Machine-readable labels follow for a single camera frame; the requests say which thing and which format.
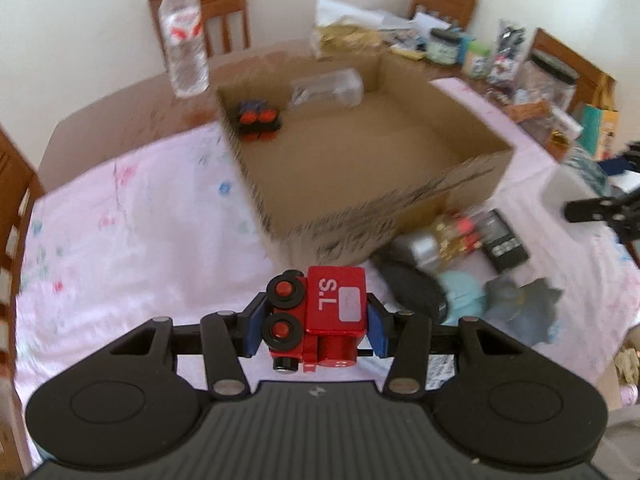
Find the chair backrest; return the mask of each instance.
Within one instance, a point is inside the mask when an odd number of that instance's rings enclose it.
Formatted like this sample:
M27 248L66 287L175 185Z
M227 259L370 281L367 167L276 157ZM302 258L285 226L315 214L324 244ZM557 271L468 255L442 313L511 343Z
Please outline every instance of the chair backrest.
M437 18L445 22L456 22L459 27L466 29L478 0L413 0L409 7L411 19L418 7L423 7L427 14L436 14Z
M15 371L15 297L31 211L43 194L37 173L0 126L0 376Z
M597 106L594 100L596 100L597 97L596 91L598 85L602 84L603 79L607 81L611 90L613 90L615 86L616 82L610 75L600 70L590 61L584 59L564 43L556 40L556 38L543 28L536 30L531 49L538 49L552 56L556 56L560 61L569 65L580 75L575 85L574 98L569 104L569 113L572 113L575 107L581 103L594 104Z
M162 31L160 29L160 20L158 19L158 9L162 0L149 0L151 16L154 20L154 28L160 41L162 52L164 52L164 41L162 40ZM242 47L249 48L251 46L251 33L249 30L249 15L246 9L246 0L200 0L202 6L202 21L205 33L205 44L207 47L207 57L215 54L209 38L209 29L207 22L212 18L220 18L222 28L222 48L225 54L231 52L231 38L229 36L229 24L227 16L233 12L240 12L242 19Z

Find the bottle label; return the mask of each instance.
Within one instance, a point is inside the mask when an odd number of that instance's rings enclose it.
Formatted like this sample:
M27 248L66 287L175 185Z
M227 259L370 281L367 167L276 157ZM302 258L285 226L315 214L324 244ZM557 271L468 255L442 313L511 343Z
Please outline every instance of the bottle label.
M176 12L164 21L164 37L170 44L180 44L202 34L200 11L184 10Z

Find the white sticker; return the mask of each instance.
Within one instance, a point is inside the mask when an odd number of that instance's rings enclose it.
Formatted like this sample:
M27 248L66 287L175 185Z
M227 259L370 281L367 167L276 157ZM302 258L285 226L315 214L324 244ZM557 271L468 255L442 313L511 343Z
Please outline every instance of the white sticker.
M362 319L360 289L357 286L342 286L338 289L338 317L340 321Z

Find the brown tabletop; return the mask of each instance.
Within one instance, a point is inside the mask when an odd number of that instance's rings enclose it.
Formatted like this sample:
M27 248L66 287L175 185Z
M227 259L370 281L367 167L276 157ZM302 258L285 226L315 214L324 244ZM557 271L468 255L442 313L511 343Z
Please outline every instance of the brown tabletop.
M53 131L38 168L44 189L53 191L111 158L215 120L212 92L217 84L310 55L307 40L293 40L214 56L209 60L211 84L199 96L175 98L162 73L82 108ZM460 67L416 66L430 79L460 76ZM469 83L481 91L482 82Z

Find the black jar lid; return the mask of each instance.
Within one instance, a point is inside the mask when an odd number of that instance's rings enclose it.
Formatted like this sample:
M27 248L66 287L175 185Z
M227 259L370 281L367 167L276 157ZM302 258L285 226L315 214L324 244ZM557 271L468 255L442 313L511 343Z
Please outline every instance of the black jar lid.
M531 60L546 73L567 85L575 85L575 82L578 81L578 78L580 77L580 74L578 74L569 65L563 63L557 57L547 54L546 52L542 52L541 50L532 50Z
M442 40L445 43L450 43L455 45L460 44L460 41L462 40L462 37L458 32L453 32L446 28L432 28L431 36L433 38L437 38L438 40Z

